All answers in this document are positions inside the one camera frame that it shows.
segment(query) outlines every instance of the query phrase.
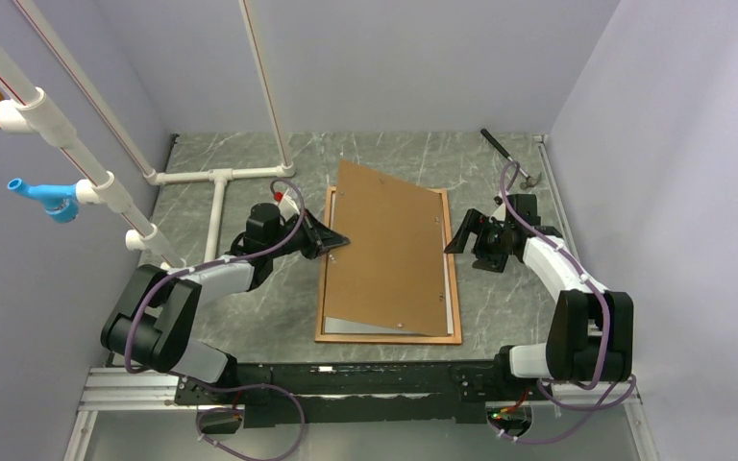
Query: marble surface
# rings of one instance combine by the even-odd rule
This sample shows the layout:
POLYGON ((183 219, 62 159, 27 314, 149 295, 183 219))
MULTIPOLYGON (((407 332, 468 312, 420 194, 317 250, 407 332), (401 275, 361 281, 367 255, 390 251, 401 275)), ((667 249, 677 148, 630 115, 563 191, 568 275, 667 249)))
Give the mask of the marble surface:
MULTIPOLYGON (((531 135, 495 136, 531 174, 544 170, 531 135)), ((468 207, 485 213, 496 208, 493 197, 503 158, 478 133, 294 133, 289 146, 296 165, 293 181, 319 218, 323 217, 325 190, 336 184, 342 158, 426 187, 448 189, 453 230, 468 207)), ((183 134, 177 138, 167 172, 278 163, 272 134, 183 134)), ((243 230, 250 207, 270 200, 269 181, 228 184, 220 253, 243 230)), ((538 196, 543 224, 558 227, 547 181, 542 180, 532 193, 538 196)), ((172 184, 160 190, 153 221, 189 264, 202 261, 212 196, 210 182, 172 184)), ((201 308, 192 335, 247 362, 492 358, 503 345, 543 342, 554 302, 538 277, 518 261, 509 261, 503 274, 472 269, 470 249, 469 242, 469 253, 455 260, 463 332, 459 346, 315 343, 320 261, 300 255, 278 259, 273 275, 259 289, 201 308)), ((154 262, 149 256, 142 259, 154 262)))

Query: gray floor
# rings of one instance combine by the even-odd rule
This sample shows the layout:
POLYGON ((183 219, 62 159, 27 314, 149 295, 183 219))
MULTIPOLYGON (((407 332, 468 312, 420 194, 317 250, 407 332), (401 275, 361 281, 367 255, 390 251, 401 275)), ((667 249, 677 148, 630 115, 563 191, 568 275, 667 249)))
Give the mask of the gray floor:
MULTIPOLYGON (((531 174, 543 171, 532 136, 496 136, 531 174)), ((319 218, 326 187, 336 184, 341 158, 423 186, 449 189, 453 229, 468 207, 482 212, 496 207, 493 197, 503 159, 478 133, 295 133, 289 145, 296 165, 293 181, 301 186, 307 207, 319 218)), ((275 164, 277 151, 271 134, 184 134, 177 140, 167 172, 275 164)), ((229 183, 220 251, 243 230, 250 207, 270 200, 268 183, 267 179, 229 183)), ((558 227, 547 181, 532 193, 538 196, 543 224, 558 227)), ((158 197, 153 220, 189 264, 202 260, 212 196, 211 183, 196 182, 168 185, 158 197)), ((473 261, 470 253, 456 258, 463 331, 460 346, 315 343, 320 261, 300 255, 278 260, 273 276, 258 290, 200 309, 192 335, 246 362, 491 358, 503 345, 544 341, 554 303, 538 277, 518 262, 508 263, 503 274, 492 274, 472 269, 473 261)))

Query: brown board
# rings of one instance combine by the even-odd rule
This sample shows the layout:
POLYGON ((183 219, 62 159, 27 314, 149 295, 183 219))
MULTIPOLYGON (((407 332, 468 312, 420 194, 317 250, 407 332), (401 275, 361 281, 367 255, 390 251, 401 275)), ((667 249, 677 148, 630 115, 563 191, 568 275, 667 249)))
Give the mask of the brown board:
POLYGON ((332 228, 350 244, 330 252, 324 316, 446 336, 440 195, 341 160, 332 228))
MULTIPOLYGON (((448 191, 445 189, 432 189, 433 192, 440 194, 443 205, 443 223, 449 225, 443 226, 444 243, 452 238, 451 233, 451 215, 448 208, 448 191)), ((335 187, 327 188, 327 197, 324 205, 324 223, 327 226, 332 225, 332 215, 335 203, 335 187)), ((315 341, 321 343, 372 343, 372 344, 443 344, 443 345, 459 345, 462 344, 462 328, 459 316, 459 296, 456 289, 456 269, 454 263, 454 255, 444 255, 445 270, 448 274, 448 291, 451 293, 451 321, 454 327, 454 334, 449 336, 424 336, 411 334, 348 334, 348 333, 329 333, 325 332, 324 324, 324 304, 327 293, 327 266, 329 259, 321 258, 321 278, 318 287, 318 309, 315 317, 315 341)))

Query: white wall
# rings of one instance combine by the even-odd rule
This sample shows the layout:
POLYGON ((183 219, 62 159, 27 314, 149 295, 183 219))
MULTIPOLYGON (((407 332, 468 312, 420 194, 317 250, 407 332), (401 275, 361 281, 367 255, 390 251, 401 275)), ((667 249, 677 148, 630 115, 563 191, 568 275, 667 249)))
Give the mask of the white wall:
POLYGON ((662 459, 738 459, 738 1, 623 0, 550 148, 662 459))
MULTIPOLYGON (((169 129, 269 131, 237 2, 96 2, 169 129)), ((618 0, 250 4, 289 131, 546 133, 618 0)))
MULTIPOLYGON (((149 160, 162 168, 168 132, 91 1, 37 3, 129 122, 128 131, 149 160), (77 27, 62 24, 72 18, 77 27)), ((141 178, 11 0, 0 0, 0 41, 136 203, 150 210, 156 189, 141 178)), ((55 224, 39 204, 7 190, 15 177, 73 183, 81 176, 39 136, 0 132, 0 460, 61 459, 87 369, 106 355, 100 329, 138 255, 125 250, 127 225, 106 208, 83 207, 74 222, 55 224)))

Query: cardboard sheet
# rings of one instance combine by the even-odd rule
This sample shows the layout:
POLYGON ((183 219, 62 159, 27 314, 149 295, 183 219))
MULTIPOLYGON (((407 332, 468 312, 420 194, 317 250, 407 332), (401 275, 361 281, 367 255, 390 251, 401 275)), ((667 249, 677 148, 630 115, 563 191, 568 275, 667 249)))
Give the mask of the cardboard sheet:
POLYGON ((332 228, 352 242, 330 253, 325 317, 447 336, 440 195, 341 160, 332 228))

